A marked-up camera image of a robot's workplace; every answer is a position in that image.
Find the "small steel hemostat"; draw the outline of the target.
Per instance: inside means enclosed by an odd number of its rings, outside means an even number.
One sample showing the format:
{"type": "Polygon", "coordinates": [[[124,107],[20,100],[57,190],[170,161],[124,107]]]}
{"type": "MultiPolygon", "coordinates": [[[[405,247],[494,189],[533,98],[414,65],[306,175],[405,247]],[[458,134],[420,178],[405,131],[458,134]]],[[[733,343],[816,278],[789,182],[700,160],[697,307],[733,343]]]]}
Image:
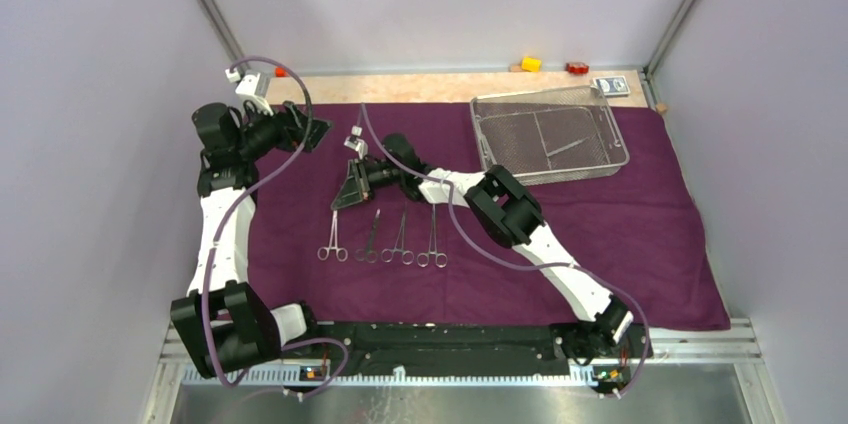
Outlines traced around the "small steel hemostat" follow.
{"type": "Polygon", "coordinates": [[[348,259],[348,250],[345,247],[341,246],[339,242],[339,223],[337,210],[333,210],[331,214],[328,243],[317,249],[316,256],[321,261],[327,261],[331,257],[334,257],[338,262],[344,262],[348,259]]]}

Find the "steel forceps clamp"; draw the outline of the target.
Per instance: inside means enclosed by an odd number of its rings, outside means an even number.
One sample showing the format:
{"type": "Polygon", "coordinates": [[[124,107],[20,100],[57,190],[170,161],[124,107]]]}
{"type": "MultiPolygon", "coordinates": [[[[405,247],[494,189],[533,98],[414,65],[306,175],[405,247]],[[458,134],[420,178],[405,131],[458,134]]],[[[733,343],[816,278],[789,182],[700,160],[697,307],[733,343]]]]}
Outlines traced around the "steel forceps clamp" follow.
{"type": "Polygon", "coordinates": [[[385,248],[380,255],[384,263],[389,263],[397,259],[404,265],[411,265],[415,260],[414,253],[406,246],[407,213],[407,205],[404,205],[395,242],[391,248],[385,248]]]}

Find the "metal mesh instrument tray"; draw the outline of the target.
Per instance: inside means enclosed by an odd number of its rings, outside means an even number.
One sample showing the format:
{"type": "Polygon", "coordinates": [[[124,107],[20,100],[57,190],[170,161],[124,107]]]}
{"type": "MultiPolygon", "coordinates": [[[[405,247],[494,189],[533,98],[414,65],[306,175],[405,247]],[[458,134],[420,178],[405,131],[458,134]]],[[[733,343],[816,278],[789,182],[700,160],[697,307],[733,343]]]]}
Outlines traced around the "metal mesh instrument tray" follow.
{"type": "Polygon", "coordinates": [[[525,186],[609,177],[630,162],[612,108],[592,86],[478,96],[470,113],[482,168],[501,165],[525,186]],[[546,159],[533,113],[548,151],[587,140],[546,159]]]}

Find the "blue playing card deck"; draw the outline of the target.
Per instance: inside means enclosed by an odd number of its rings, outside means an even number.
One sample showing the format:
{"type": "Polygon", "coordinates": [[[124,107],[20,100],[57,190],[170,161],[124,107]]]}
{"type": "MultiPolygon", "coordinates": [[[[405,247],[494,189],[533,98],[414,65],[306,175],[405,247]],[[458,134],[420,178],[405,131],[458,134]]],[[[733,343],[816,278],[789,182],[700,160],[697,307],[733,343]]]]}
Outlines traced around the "blue playing card deck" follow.
{"type": "Polygon", "coordinates": [[[625,76],[603,76],[592,80],[593,86],[608,98],[627,97],[631,88],[625,76]]]}

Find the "purple cloth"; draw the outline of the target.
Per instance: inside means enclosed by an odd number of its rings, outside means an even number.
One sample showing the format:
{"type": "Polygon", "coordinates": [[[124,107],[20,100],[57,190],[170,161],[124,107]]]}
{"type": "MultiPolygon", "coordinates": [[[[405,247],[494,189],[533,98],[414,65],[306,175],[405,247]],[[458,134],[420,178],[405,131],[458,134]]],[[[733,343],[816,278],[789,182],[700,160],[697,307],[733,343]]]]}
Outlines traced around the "purple cloth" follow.
{"type": "MultiPolygon", "coordinates": [[[[510,326],[574,320],[546,277],[493,243],[465,208],[436,207],[445,268],[421,268],[415,260],[384,263],[380,255],[395,242],[404,205],[406,246],[415,259],[429,236],[431,207],[393,186],[338,212],[339,242],[348,259],[319,260],[317,249],[328,243],[330,205],[351,154],[343,142],[359,109],[320,104],[316,114],[333,128],[315,151],[296,159],[275,151],[258,164],[271,181],[258,193],[248,275],[267,306],[304,301],[317,318],[330,321],[510,326]],[[354,253],[365,244],[377,209],[378,259],[358,262],[354,253]]],[[[617,108],[614,116],[630,162],[609,177],[533,187],[544,218],[580,265],[638,301],[638,320],[682,331],[728,329],[704,226],[662,118],[646,108],[617,108]]]]}

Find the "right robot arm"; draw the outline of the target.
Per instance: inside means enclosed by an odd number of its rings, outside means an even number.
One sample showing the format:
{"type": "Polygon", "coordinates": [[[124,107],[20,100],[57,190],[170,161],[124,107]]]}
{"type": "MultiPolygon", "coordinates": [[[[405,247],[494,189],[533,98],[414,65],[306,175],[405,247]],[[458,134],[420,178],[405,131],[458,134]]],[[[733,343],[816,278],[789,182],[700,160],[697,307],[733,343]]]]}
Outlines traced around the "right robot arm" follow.
{"type": "Polygon", "coordinates": [[[594,353],[612,356],[626,344],[626,331],[634,320],[630,308],[580,267],[555,236],[540,203],[506,168],[494,165],[485,172],[434,168],[418,157],[400,133],[384,138],[384,156],[378,159],[369,154],[361,132],[353,127],[344,141],[356,156],[348,162],[332,209],[370,201],[378,189],[393,185],[415,202],[467,208],[495,244],[515,251],[542,271],[585,327],[594,353]]]}

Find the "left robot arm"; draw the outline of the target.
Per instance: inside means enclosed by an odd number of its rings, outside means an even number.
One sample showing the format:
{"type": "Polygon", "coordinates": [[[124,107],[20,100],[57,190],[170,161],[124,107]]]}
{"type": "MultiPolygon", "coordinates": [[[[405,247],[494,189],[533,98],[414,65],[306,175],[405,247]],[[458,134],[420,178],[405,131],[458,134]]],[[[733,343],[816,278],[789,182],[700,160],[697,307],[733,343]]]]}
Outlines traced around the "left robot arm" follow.
{"type": "Polygon", "coordinates": [[[287,101],[261,112],[224,103],[192,115],[203,145],[197,193],[203,213],[198,261],[186,295],[170,318],[201,377],[276,360],[285,346],[297,357],[319,348],[320,330],[309,307],[295,302],[270,309],[248,282],[248,245],[258,204],[257,162],[273,149],[297,155],[317,147],[332,127],[287,101]]]}

